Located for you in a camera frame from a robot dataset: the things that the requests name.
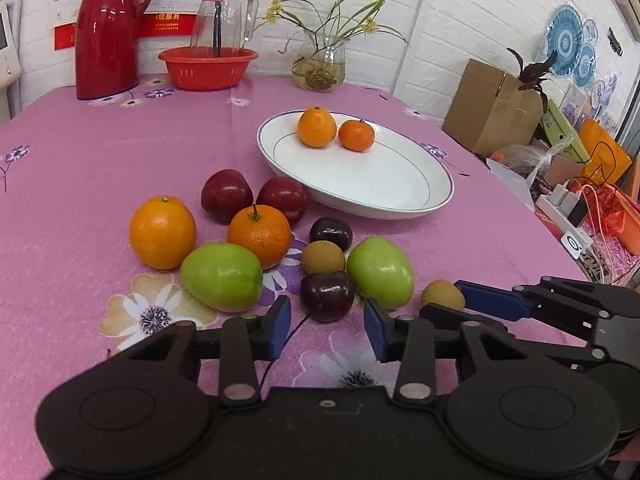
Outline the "large green apple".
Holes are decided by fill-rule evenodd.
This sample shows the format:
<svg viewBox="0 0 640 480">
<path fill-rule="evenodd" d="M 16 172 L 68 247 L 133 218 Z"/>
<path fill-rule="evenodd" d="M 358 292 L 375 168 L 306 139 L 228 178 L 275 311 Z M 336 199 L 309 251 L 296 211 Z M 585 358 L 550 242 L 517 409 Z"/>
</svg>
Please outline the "large green apple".
<svg viewBox="0 0 640 480">
<path fill-rule="evenodd" d="M 386 238 L 369 236 L 347 258 L 347 274 L 363 299 L 387 310 L 408 304 L 414 292 L 414 272 L 405 253 Z"/>
</svg>

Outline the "large mandarin with stem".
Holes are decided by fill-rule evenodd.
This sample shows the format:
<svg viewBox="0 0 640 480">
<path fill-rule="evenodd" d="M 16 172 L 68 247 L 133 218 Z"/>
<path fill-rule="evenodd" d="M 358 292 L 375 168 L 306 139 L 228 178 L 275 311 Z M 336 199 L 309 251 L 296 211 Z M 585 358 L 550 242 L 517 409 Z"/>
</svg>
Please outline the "large mandarin with stem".
<svg viewBox="0 0 640 480">
<path fill-rule="evenodd" d="M 292 240 L 288 219 L 280 210 L 268 205 L 252 205 L 240 210 L 227 231 L 227 242 L 249 250 L 264 270 L 281 262 Z"/>
</svg>

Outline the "small green apple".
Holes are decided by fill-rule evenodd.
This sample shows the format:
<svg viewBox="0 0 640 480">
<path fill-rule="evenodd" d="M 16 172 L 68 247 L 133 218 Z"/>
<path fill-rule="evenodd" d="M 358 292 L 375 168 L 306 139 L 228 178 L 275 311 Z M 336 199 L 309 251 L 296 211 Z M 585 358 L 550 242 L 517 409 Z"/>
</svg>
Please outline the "small green apple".
<svg viewBox="0 0 640 480">
<path fill-rule="evenodd" d="M 196 248 L 181 263 L 180 281 L 206 307 L 243 312 L 262 296 L 262 265 L 248 249 L 230 243 Z"/>
</svg>

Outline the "dark cherry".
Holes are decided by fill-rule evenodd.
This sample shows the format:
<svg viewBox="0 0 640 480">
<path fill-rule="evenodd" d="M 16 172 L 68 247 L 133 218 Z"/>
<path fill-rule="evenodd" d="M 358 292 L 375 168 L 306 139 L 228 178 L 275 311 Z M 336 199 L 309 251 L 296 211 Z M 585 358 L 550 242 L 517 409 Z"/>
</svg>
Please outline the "dark cherry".
<svg viewBox="0 0 640 480">
<path fill-rule="evenodd" d="M 334 323 L 349 314 L 355 300 L 355 285 L 344 271 L 309 274 L 300 282 L 299 296 L 313 320 Z"/>
<path fill-rule="evenodd" d="M 322 217 L 311 226 L 309 240 L 311 242 L 318 242 L 318 240 L 331 242 L 341 248 L 342 252 L 347 252 L 352 246 L 352 228 L 341 219 Z"/>
</svg>

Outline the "blue round wall decoration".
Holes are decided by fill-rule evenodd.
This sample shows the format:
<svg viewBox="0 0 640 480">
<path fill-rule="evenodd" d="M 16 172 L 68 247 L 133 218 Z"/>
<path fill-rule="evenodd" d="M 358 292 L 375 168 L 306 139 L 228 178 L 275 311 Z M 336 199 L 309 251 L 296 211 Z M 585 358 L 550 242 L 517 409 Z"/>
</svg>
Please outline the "blue round wall decoration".
<svg viewBox="0 0 640 480">
<path fill-rule="evenodd" d="M 597 81 L 607 81 L 612 72 L 605 66 L 603 29 L 572 2 L 558 6 L 544 26 L 534 60 L 547 61 L 555 54 L 548 78 L 559 92 L 574 84 L 591 90 Z"/>
</svg>

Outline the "smooth orange fruit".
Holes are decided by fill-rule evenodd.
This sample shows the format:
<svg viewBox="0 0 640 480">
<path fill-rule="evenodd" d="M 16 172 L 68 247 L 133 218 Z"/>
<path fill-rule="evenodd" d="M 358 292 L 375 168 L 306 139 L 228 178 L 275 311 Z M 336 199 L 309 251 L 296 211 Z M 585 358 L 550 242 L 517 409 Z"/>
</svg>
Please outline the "smooth orange fruit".
<svg viewBox="0 0 640 480">
<path fill-rule="evenodd" d="M 335 139 L 337 125 L 325 108 L 309 107 L 299 117 L 297 134 L 299 140 L 310 148 L 325 148 Z"/>
</svg>

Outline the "small mandarin with stem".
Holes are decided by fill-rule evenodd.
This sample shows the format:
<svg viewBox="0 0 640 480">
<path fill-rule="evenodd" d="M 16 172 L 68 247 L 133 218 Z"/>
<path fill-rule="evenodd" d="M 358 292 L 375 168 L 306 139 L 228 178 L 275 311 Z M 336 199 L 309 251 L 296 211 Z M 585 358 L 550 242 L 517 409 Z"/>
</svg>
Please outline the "small mandarin with stem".
<svg viewBox="0 0 640 480">
<path fill-rule="evenodd" d="M 363 153 L 375 142 L 373 128 L 363 120 L 349 119 L 338 129 L 338 140 L 343 148 L 349 151 Z"/>
</svg>

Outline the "brown cardboard box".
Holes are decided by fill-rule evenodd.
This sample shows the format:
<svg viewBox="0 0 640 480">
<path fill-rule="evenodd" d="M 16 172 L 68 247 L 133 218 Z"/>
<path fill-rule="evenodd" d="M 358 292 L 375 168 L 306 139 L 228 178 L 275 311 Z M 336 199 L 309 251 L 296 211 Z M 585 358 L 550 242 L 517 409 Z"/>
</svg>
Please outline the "brown cardboard box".
<svg viewBox="0 0 640 480">
<path fill-rule="evenodd" d="M 489 157 L 508 145 L 527 145 L 544 108 L 534 90 L 492 65 L 470 58 L 442 124 L 468 151 Z"/>
</svg>

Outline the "brown kiwi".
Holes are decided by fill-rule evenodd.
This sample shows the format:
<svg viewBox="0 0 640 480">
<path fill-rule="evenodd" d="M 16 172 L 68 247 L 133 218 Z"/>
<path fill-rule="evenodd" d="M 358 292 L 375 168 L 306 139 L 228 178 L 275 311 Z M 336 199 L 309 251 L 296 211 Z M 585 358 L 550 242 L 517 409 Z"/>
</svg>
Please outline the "brown kiwi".
<svg viewBox="0 0 640 480">
<path fill-rule="evenodd" d="M 328 240 L 316 240 L 308 244 L 300 262 L 306 274 L 343 272 L 346 266 L 344 252 Z"/>
<path fill-rule="evenodd" d="M 439 304 L 452 310 L 463 311 L 465 298 L 455 284 L 447 280 L 435 280 L 424 288 L 421 304 Z"/>
</svg>

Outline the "clear glass pitcher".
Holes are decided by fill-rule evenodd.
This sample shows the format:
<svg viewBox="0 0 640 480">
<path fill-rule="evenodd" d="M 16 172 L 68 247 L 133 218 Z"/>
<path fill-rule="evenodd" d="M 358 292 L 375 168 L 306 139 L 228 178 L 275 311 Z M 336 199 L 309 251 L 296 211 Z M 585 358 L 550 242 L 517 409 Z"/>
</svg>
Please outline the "clear glass pitcher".
<svg viewBox="0 0 640 480">
<path fill-rule="evenodd" d="M 202 0 L 195 18 L 190 48 L 213 50 L 215 2 L 221 3 L 221 49 L 244 49 L 254 36 L 259 0 Z"/>
</svg>

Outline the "large orange fruit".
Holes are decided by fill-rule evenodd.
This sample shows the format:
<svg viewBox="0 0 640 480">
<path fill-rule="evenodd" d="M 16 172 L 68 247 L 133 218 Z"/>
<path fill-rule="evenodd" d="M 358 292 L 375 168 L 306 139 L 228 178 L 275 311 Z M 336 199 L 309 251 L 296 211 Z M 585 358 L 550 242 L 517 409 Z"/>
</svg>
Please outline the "large orange fruit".
<svg viewBox="0 0 640 480">
<path fill-rule="evenodd" d="M 196 243 L 196 223 L 177 197 L 160 195 L 146 200 L 129 223 L 129 244 L 136 256 L 155 270 L 178 268 Z"/>
</svg>

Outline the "dark red apple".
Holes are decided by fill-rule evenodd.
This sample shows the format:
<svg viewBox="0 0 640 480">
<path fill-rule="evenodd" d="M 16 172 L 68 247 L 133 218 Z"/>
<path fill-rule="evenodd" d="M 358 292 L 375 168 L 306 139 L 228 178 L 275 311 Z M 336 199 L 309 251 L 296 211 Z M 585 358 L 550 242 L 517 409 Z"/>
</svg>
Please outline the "dark red apple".
<svg viewBox="0 0 640 480">
<path fill-rule="evenodd" d="M 260 189 L 256 204 L 267 205 L 282 212 L 290 226 L 303 219 L 309 202 L 307 189 L 290 177 L 269 179 Z"/>
<path fill-rule="evenodd" d="M 202 188 L 202 208 L 210 218 L 221 224 L 229 224 L 239 211 L 253 203 L 253 191 L 244 176 L 235 169 L 216 172 Z"/>
</svg>

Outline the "dark purple leaf plant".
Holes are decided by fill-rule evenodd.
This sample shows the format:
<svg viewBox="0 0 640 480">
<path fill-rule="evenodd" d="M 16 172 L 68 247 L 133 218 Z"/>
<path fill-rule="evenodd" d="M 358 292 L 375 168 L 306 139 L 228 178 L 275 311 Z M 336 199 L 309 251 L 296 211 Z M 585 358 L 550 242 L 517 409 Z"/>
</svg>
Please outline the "dark purple leaf plant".
<svg viewBox="0 0 640 480">
<path fill-rule="evenodd" d="M 524 65 L 524 60 L 518 52 L 511 48 L 508 48 L 508 51 L 514 56 L 518 61 L 518 66 L 520 66 L 520 73 L 518 74 L 518 81 L 520 82 L 520 85 L 518 86 L 518 90 L 535 91 L 538 96 L 540 96 L 542 111 L 545 113 L 548 110 L 549 99 L 542 88 L 542 83 L 547 80 L 547 75 L 550 73 L 553 64 L 558 58 L 558 52 L 553 50 L 544 62 Z"/>
</svg>

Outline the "orange paper bag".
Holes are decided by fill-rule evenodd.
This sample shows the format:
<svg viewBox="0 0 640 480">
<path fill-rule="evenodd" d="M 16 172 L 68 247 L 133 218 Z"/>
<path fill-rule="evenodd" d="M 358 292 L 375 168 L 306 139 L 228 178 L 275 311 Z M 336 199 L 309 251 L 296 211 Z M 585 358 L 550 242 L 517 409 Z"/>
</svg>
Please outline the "orange paper bag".
<svg viewBox="0 0 640 480">
<path fill-rule="evenodd" d="M 615 184 L 631 166 L 631 159 L 597 122 L 586 118 L 579 131 L 588 160 L 580 176 L 592 184 Z"/>
</svg>

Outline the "red plastic basket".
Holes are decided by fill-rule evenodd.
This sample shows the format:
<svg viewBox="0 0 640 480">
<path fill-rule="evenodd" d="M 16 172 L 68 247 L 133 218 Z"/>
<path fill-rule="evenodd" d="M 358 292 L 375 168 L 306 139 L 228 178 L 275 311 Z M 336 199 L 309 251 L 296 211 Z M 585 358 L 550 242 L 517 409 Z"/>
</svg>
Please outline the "red plastic basket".
<svg viewBox="0 0 640 480">
<path fill-rule="evenodd" d="M 235 87 L 250 62 L 259 54 L 250 49 L 222 48 L 213 56 L 207 48 L 180 47 L 163 50 L 158 58 L 166 64 L 172 84 L 186 91 L 217 91 Z"/>
</svg>

